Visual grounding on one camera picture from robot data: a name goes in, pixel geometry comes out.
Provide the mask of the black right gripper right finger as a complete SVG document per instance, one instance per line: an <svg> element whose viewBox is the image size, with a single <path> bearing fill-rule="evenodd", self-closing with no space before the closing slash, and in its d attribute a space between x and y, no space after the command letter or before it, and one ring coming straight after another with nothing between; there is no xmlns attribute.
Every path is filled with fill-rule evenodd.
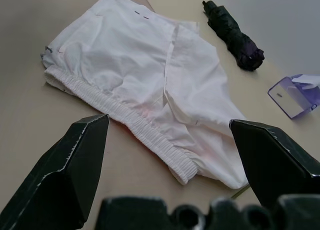
<svg viewBox="0 0 320 230"><path fill-rule="evenodd" d="M281 195L319 194L320 163L282 129L260 122L229 122L248 183L260 204Z"/></svg>

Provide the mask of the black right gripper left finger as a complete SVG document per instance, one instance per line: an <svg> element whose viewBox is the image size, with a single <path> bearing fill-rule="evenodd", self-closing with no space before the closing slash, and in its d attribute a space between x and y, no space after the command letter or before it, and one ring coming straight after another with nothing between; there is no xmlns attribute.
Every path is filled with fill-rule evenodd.
<svg viewBox="0 0 320 230"><path fill-rule="evenodd" d="M0 214L2 230L78 230L100 180L109 116L74 122L46 151Z"/></svg>

